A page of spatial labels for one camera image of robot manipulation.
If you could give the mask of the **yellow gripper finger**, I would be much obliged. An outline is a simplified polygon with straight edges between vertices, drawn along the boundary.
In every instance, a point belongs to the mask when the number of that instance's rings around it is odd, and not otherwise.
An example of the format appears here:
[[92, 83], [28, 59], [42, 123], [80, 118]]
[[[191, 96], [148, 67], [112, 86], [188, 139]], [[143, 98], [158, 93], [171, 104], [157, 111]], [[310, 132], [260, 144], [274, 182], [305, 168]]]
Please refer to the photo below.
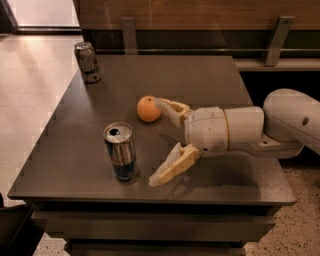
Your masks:
[[179, 129], [184, 126], [187, 117], [193, 113], [188, 105], [165, 98], [155, 98], [154, 104]]
[[175, 176], [188, 170], [200, 158], [200, 151], [192, 144], [185, 147], [178, 142], [166, 160], [159, 166], [154, 174], [149, 178], [149, 185], [151, 187], [161, 186]]

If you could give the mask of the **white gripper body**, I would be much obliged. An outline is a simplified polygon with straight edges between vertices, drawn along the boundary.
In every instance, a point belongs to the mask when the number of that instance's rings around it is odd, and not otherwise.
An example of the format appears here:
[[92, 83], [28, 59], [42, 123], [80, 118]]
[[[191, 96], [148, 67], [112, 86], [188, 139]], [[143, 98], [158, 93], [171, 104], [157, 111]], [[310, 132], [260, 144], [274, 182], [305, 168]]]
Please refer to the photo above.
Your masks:
[[184, 121], [185, 141], [195, 146], [202, 157], [209, 158], [259, 144], [263, 126], [264, 113], [259, 107], [199, 108]]

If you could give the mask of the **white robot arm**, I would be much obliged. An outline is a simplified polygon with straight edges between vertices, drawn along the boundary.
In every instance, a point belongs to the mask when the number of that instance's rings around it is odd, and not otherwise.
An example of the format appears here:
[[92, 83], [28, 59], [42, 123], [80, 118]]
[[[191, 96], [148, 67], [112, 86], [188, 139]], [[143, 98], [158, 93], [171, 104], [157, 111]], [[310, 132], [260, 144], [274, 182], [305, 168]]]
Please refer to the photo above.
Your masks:
[[262, 107], [192, 110], [164, 98], [157, 98], [155, 105], [184, 131], [186, 145], [173, 147], [149, 178], [152, 187], [169, 182], [201, 157], [226, 152], [286, 159], [307, 147], [320, 154], [320, 102], [296, 90], [275, 90]]

